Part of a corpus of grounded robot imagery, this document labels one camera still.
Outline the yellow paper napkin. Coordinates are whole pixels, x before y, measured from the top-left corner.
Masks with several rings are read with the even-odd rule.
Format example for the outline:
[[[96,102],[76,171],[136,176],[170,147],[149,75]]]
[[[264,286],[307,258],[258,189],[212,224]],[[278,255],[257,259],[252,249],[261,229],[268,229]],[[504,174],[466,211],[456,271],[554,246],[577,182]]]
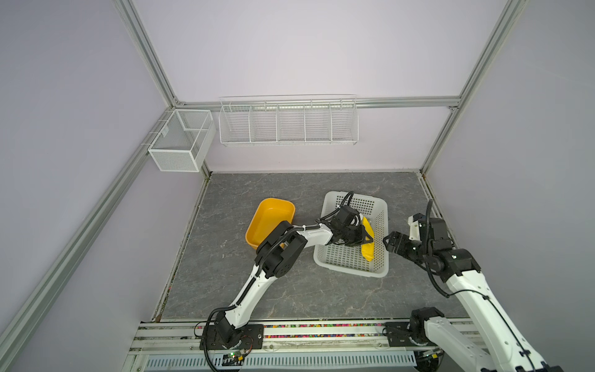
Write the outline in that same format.
[[[361,254],[366,261],[371,262],[374,259],[374,232],[366,217],[363,217],[362,227],[364,228],[364,239],[361,245]]]

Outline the white perforated plastic basket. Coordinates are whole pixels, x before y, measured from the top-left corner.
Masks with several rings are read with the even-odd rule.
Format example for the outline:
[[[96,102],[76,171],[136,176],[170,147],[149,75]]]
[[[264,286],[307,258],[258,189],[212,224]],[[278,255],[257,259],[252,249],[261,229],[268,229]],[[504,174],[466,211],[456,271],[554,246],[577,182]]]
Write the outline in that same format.
[[[368,220],[374,232],[373,260],[366,260],[360,248],[329,244],[315,246],[314,261],[332,271],[363,277],[385,277],[389,270],[389,252],[383,244],[383,238],[388,235],[387,203],[381,198],[355,194],[350,206]]]

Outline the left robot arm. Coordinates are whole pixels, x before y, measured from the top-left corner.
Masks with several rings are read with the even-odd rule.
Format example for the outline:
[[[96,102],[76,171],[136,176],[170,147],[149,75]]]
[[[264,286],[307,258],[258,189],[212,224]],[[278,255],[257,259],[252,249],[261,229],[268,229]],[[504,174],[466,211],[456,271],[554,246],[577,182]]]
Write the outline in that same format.
[[[280,222],[257,248],[249,278],[232,303],[216,308],[203,327],[201,345],[208,349],[209,333],[224,348],[240,345],[244,327],[268,288],[293,268],[303,249],[329,244],[355,247],[367,260],[374,259],[374,234],[366,217],[351,207],[354,193],[348,192],[335,210],[313,225],[295,226]]]

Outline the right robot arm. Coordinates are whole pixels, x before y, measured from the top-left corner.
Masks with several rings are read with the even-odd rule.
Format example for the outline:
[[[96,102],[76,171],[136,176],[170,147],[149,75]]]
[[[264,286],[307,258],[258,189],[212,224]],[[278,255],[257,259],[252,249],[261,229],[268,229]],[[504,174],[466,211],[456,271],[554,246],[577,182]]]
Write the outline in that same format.
[[[471,252],[456,247],[443,219],[425,213],[408,219],[410,233],[384,237],[387,251],[422,268],[432,287],[446,299],[457,299],[485,344],[477,347],[436,307],[412,311],[404,334],[419,346],[433,344],[464,371],[561,371],[525,339],[491,291]]]

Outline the yellow plastic tray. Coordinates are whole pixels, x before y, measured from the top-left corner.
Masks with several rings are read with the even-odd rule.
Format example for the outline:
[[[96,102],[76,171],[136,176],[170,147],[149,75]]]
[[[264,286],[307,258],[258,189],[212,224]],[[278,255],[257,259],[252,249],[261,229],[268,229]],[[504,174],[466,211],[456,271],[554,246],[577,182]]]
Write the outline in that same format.
[[[245,234],[246,242],[255,250],[283,221],[292,223],[296,207],[291,201],[266,198],[257,207]]]

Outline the white vent grille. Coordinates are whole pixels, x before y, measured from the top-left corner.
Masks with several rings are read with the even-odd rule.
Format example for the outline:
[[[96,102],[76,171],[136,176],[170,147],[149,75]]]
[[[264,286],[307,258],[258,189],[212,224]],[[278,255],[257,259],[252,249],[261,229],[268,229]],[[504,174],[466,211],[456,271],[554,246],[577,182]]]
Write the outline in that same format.
[[[232,364],[220,354],[211,358],[219,371],[339,370],[383,367],[415,367],[412,351],[364,351],[318,353],[251,353],[245,361]],[[210,371],[204,355],[156,355],[145,371]]]

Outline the white mesh box basket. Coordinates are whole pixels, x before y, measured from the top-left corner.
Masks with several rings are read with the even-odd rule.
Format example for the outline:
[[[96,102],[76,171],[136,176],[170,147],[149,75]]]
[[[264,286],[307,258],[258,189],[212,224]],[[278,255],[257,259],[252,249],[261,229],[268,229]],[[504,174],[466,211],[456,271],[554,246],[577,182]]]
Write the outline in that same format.
[[[211,111],[175,109],[150,144],[149,154],[162,172],[200,172],[215,134]]]

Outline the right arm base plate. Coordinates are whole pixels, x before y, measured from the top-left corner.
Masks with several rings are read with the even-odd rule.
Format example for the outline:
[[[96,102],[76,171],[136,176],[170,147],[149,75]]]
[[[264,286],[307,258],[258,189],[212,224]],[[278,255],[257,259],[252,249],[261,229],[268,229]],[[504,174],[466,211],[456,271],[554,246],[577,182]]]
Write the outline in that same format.
[[[387,337],[390,347],[434,346],[418,323],[411,325],[410,322],[386,322],[382,334]]]

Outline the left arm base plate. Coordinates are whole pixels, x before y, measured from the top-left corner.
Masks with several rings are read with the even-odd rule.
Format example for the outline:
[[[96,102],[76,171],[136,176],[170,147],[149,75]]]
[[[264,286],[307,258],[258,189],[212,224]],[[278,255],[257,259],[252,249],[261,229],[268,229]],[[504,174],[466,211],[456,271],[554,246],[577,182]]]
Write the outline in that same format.
[[[245,349],[260,350],[264,341],[264,325],[248,323],[239,330],[227,325],[209,325],[207,336],[201,338],[200,350]]]

